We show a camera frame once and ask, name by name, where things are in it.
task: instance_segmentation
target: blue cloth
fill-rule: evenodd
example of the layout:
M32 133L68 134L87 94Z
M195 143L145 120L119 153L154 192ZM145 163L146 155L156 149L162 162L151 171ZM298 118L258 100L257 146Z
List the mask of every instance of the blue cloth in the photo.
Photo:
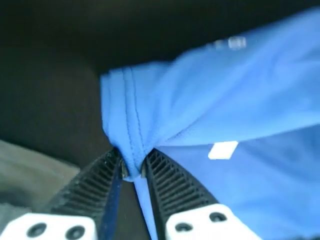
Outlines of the blue cloth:
M137 178L153 148L263 239L320 233L319 23L316 7L241 34L238 50L226 39L101 77L103 129L135 179L153 240L148 188ZM209 160L223 141L240 142L231 160Z

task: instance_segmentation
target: white label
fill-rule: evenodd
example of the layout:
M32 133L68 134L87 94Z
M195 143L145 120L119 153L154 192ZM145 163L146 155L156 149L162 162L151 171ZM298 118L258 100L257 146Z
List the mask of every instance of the white label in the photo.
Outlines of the white label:
M247 47L247 40L244 36L232 36L228 39L228 46L232 50L240 50Z
M238 145L237 141L216 142L208 154L208 158L215 159L230 159Z

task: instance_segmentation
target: gray surface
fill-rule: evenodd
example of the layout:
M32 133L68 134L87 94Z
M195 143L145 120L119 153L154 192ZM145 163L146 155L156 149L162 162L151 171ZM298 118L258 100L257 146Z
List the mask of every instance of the gray surface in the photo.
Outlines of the gray surface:
M45 204L78 171L52 157L0 140L0 232L9 221Z

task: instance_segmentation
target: blue fabric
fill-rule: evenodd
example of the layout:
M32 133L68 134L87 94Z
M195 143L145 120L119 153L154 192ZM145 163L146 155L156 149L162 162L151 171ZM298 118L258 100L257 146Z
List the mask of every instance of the blue fabric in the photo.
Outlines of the blue fabric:
M101 77L103 129L135 179L153 240L148 189L137 178L153 148L263 239L319 234L319 23L316 7L241 34L239 50L224 40ZM209 160L223 141L241 143L231 160Z

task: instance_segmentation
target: ridged rubber pad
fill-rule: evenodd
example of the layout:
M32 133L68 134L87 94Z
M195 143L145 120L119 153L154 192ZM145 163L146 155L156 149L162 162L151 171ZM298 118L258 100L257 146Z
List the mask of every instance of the ridged rubber pad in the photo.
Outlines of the ridged rubber pad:
M171 215L218 203L197 179L162 152L152 150L143 164L159 240L166 238Z
M114 148L76 175L41 212L90 217L99 232L110 234L108 230L115 228L121 169L122 156Z

